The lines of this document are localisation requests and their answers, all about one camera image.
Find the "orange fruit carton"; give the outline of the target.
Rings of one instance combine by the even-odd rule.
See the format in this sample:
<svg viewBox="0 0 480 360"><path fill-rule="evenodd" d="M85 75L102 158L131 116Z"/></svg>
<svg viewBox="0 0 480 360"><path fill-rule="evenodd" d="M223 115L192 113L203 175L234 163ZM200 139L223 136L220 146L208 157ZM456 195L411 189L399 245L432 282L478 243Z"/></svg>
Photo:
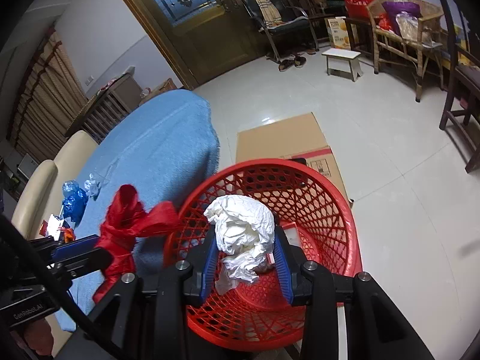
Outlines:
<svg viewBox="0 0 480 360"><path fill-rule="evenodd" d="M329 42L331 47L342 50L351 49L350 38L345 19L345 16L325 18L325 25L329 34Z"/></svg>

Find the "orange crumpled wrapper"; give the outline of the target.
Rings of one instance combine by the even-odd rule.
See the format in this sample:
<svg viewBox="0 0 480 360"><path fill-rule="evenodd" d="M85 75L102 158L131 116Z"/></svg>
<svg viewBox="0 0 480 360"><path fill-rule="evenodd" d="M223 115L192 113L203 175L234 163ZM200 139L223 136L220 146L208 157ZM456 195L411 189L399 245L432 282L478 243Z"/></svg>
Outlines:
<svg viewBox="0 0 480 360"><path fill-rule="evenodd" d="M62 233L65 244L74 242L76 240L76 236L72 228L63 228Z"/></svg>

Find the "brown curtain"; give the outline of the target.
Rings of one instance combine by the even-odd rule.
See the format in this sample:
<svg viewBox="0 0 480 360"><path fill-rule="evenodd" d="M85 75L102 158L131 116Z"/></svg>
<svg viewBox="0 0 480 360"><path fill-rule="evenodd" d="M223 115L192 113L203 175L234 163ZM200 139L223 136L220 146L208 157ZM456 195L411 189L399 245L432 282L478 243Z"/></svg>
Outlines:
<svg viewBox="0 0 480 360"><path fill-rule="evenodd" d="M7 128L7 141L38 163L53 159L88 99L55 28L44 35L24 73Z"/></svg>

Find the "white small stool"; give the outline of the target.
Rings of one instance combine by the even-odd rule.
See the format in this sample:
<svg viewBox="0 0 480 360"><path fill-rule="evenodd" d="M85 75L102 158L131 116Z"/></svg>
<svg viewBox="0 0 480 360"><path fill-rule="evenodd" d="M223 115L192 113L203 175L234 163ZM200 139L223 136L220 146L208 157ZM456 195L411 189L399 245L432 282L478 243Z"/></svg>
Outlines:
<svg viewBox="0 0 480 360"><path fill-rule="evenodd" d="M346 73L353 82L363 76L360 66L361 53L349 49L329 48L321 53L325 57L326 72L332 75L335 72Z"/></svg>

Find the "cardboard box by wall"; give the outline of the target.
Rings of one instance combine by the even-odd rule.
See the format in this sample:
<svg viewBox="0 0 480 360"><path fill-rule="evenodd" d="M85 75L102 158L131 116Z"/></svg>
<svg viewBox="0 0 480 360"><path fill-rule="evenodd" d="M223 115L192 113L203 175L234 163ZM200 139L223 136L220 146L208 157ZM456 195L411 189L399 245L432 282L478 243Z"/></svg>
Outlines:
<svg viewBox="0 0 480 360"><path fill-rule="evenodd" d="M150 101L152 98L159 96L160 94L164 94L168 91L177 89L175 83L173 82L172 78L168 78L168 80L164 81L162 84L158 85L154 89L149 92L139 103L139 105L143 105L146 102Z"/></svg>

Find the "red gift bag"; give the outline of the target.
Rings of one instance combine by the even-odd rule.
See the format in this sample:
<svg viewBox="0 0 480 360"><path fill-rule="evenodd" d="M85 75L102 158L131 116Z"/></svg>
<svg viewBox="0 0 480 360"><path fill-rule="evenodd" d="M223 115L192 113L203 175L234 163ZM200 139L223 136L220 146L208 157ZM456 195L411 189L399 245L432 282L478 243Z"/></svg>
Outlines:
<svg viewBox="0 0 480 360"><path fill-rule="evenodd" d="M373 0L344 0L346 11L351 18L368 19L367 6Z"/></svg>

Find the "beige leather headboard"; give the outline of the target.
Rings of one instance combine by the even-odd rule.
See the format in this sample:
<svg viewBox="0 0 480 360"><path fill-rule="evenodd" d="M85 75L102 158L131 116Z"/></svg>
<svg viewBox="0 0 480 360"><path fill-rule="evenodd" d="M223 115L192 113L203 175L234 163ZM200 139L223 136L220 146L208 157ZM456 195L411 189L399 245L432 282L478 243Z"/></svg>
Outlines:
<svg viewBox="0 0 480 360"><path fill-rule="evenodd" d="M97 147L90 135L79 131L67 140L55 158L38 165L11 218L12 224L25 239L38 238L42 223L60 212L64 182L77 178Z"/></svg>

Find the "white paper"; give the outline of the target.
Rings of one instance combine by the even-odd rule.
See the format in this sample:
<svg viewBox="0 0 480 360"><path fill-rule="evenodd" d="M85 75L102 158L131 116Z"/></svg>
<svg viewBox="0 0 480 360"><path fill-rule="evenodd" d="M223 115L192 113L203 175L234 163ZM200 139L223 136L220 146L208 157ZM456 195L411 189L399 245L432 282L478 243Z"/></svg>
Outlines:
<svg viewBox="0 0 480 360"><path fill-rule="evenodd" d="M203 212L215 228L217 249L225 254L215 283L219 295L239 284L255 284L272 264L275 221L264 203L243 195L216 198Z"/></svg>

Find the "blue plastic bag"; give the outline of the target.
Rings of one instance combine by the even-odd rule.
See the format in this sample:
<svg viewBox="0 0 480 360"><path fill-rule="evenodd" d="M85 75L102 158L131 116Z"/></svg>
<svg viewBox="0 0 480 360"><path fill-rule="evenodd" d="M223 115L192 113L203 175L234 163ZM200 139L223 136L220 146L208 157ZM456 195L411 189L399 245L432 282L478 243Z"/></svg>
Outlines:
<svg viewBox="0 0 480 360"><path fill-rule="evenodd" d="M62 214L64 219L70 219L74 225L78 225L85 213L89 197L75 180L65 181L62 185L64 199L62 202Z"/></svg>

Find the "red plastic mesh basket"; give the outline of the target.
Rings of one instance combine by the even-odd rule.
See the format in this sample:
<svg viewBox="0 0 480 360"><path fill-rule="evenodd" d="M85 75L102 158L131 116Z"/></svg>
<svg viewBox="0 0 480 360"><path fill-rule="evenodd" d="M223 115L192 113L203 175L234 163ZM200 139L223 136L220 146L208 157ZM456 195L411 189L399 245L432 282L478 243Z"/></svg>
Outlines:
<svg viewBox="0 0 480 360"><path fill-rule="evenodd" d="M276 224L292 231L309 260L339 275L362 269L356 225L349 203L325 176L294 160L263 158L238 163L200 184L180 209L181 228L168 236L166 266L187 257L203 242L210 224L204 211L218 197L244 195L263 203ZM220 295L211 291L202 306L186 311L190 330L202 339L247 352L275 350L300 341L305 309L291 306L268 254L256 283L240 283Z"/></svg>

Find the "bamboo bench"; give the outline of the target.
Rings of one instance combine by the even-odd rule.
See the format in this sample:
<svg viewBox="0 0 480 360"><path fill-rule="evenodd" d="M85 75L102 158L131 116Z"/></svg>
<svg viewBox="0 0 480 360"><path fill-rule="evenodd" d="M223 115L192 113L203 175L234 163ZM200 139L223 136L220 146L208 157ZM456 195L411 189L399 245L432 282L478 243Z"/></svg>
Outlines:
<svg viewBox="0 0 480 360"><path fill-rule="evenodd" d="M382 3L415 2L421 17L406 12L396 16L400 35L395 34ZM423 80L430 61L437 63L439 83L443 83L441 19L443 9L424 0L373 0L367 6L373 36L373 71L377 75L383 64L412 67L416 85L416 101L423 94Z"/></svg>

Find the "black metal chair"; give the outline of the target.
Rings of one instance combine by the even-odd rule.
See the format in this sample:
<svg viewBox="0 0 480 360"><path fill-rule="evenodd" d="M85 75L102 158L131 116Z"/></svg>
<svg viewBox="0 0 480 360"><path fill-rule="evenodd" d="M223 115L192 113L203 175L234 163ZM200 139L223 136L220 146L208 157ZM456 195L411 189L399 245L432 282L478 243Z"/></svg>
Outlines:
<svg viewBox="0 0 480 360"><path fill-rule="evenodd" d="M266 58L282 64L290 56L307 53L314 55L320 49L313 24L326 16L313 0L241 0L255 28L263 34L271 50Z"/></svg>

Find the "red plastic bag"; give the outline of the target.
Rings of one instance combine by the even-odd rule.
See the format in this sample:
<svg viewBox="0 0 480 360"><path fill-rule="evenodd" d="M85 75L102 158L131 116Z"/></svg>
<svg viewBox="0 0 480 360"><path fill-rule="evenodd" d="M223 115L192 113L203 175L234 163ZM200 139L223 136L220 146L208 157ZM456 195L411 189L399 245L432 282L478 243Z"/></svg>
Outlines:
<svg viewBox="0 0 480 360"><path fill-rule="evenodd" d="M94 303L99 303L122 275L137 270L133 250L138 238L167 236L179 225L180 219L172 202L160 202L146 211L134 186L120 186L100 225L96 245L109 252L112 263L102 269L103 283L92 296Z"/></svg>

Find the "slippers on floor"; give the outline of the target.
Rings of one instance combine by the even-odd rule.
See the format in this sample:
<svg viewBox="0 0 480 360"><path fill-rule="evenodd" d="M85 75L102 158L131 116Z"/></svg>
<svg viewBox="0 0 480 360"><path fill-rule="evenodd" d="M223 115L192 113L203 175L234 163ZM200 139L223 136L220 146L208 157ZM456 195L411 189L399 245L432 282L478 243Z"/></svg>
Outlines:
<svg viewBox="0 0 480 360"><path fill-rule="evenodd" d="M307 62L307 59L302 55L293 55L291 58L285 58L278 64L278 71L285 72L286 70L295 67L302 68Z"/></svg>

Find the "dark wooden chair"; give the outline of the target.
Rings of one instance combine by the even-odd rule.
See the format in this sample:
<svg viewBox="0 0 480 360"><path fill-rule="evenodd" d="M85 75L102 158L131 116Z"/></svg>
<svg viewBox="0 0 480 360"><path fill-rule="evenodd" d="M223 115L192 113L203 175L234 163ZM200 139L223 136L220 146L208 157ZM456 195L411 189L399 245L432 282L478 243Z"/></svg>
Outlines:
<svg viewBox="0 0 480 360"><path fill-rule="evenodd" d="M450 121L460 136L464 139L465 144L467 144L470 150L472 150L472 156L465 166L465 172L469 174L479 168L479 144L475 142L468 131L470 119L475 115L476 101L479 100L479 70L461 64L459 62L459 55L465 55L469 61L473 62L473 65L476 68L479 67L479 59L456 41L455 25L448 1L440 0L440 2L448 27L450 74L448 81L448 94L442 110L439 128L445 130L448 121ZM466 100L466 108L453 110L452 107L458 82L462 83L467 88L469 96Z"/></svg>

